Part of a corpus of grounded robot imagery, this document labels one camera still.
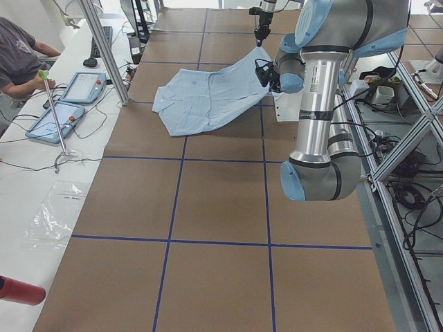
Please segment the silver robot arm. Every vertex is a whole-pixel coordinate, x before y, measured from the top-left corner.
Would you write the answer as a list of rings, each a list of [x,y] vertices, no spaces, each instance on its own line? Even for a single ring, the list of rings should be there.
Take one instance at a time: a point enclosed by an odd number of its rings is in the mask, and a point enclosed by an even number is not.
[[[334,201],[359,182],[361,161],[338,95],[341,65],[400,48],[408,27],[407,1],[306,1],[293,33],[255,73],[273,92],[300,93],[296,145],[280,168],[292,201]]]
[[[257,16],[259,18],[259,24],[254,30],[257,47],[260,47],[262,45],[262,42],[271,33],[270,25],[274,13],[283,11],[287,7],[289,1],[287,1],[280,10],[275,9],[276,3],[276,0],[263,0],[260,2],[258,7],[254,6],[248,10],[249,15],[254,17]]]

